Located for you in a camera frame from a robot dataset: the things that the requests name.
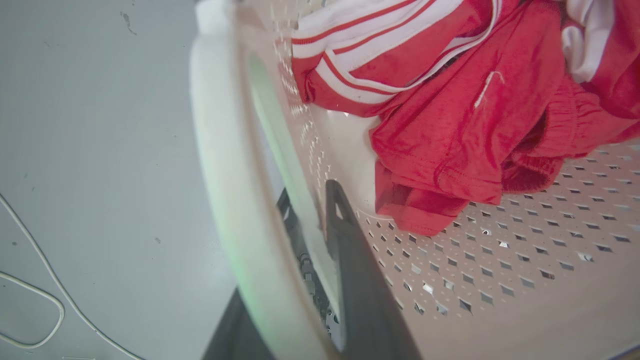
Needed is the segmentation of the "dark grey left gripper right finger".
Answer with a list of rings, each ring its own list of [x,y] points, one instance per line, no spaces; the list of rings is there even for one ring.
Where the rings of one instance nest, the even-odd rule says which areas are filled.
[[[327,248],[338,269],[335,313],[342,328],[342,360],[420,360],[402,312],[371,253],[345,190],[326,182]]]

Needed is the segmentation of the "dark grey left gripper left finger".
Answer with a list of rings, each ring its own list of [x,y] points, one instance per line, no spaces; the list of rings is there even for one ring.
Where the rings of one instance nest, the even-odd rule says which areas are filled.
[[[284,189],[276,203],[285,226],[291,248],[297,260],[302,282],[307,287],[327,337],[339,353],[344,346],[344,337],[339,323],[334,322],[335,312],[329,297],[314,269],[313,261],[304,241],[301,223]],[[236,288],[226,305],[215,333],[202,359],[204,360],[274,360],[275,356],[254,325],[239,290]]]

